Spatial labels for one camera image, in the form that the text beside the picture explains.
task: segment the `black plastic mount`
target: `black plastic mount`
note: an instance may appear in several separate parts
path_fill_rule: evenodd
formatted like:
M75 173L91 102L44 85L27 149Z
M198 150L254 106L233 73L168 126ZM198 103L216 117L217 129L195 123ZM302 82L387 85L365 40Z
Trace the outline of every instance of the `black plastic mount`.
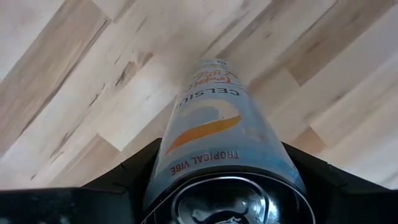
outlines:
M141 202L160 142L80 188L0 192L0 223L141 223ZM398 223L398 190L284 146L300 171L318 224Z

